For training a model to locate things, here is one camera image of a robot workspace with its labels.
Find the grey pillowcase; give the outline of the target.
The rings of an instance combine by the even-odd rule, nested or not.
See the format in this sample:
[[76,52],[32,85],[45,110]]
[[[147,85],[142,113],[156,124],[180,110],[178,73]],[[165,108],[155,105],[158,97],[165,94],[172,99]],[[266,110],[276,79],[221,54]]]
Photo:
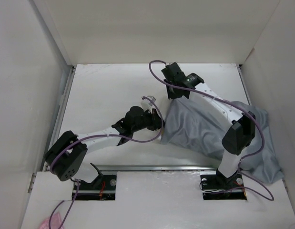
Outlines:
[[[234,101],[233,104],[254,113],[265,140],[263,150],[257,154],[262,140],[259,132],[255,134],[246,149],[251,156],[241,162],[241,169],[248,170],[254,178],[264,183],[274,183],[284,178],[275,155],[267,111],[239,101]],[[221,140],[225,133],[222,124],[210,116],[206,109],[183,97],[173,100],[168,108],[161,143],[171,143],[221,160],[224,153]]]

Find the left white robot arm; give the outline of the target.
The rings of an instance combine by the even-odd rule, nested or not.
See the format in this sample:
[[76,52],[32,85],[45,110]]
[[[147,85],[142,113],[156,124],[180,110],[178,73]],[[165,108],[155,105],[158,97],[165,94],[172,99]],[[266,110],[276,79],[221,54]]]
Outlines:
[[97,189],[102,178],[94,163],[84,162],[89,153],[135,142],[133,135],[138,131],[148,129],[160,134],[163,128],[164,120],[158,108],[143,110],[133,106],[125,117],[104,130],[82,135],[64,132],[45,154],[44,160],[60,181],[81,180],[89,188]]

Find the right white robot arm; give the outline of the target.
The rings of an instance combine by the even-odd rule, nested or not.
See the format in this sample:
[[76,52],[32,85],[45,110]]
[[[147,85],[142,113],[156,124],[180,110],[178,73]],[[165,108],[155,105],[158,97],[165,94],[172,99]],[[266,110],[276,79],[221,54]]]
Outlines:
[[255,137],[254,113],[222,99],[200,76],[185,75],[175,62],[161,72],[171,101],[161,143],[219,157],[215,181],[219,187],[228,187]]

